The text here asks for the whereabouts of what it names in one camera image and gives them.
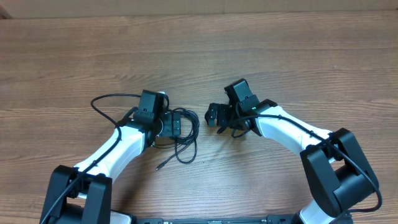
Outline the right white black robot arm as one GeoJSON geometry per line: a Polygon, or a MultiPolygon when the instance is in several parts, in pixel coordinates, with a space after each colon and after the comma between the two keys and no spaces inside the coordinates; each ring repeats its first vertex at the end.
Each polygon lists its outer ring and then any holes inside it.
{"type": "Polygon", "coordinates": [[[382,206],[378,179],[354,134],[316,128],[288,114],[276,102],[259,101],[248,82],[225,87],[227,104],[211,103],[205,113],[218,133],[231,128],[272,139],[298,155],[313,200],[292,215],[268,215],[266,223],[352,223],[353,213],[382,206]]]}

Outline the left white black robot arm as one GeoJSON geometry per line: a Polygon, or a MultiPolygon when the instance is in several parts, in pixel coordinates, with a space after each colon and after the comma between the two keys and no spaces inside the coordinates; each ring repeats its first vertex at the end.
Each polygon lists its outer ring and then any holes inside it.
{"type": "Polygon", "coordinates": [[[91,156],[73,167],[59,165],[50,176],[41,223],[133,224],[137,217],[111,208],[114,181],[124,168],[169,124],[169,98],[144,90],[139,105],[114,121],[111,137],[91,156]]]}

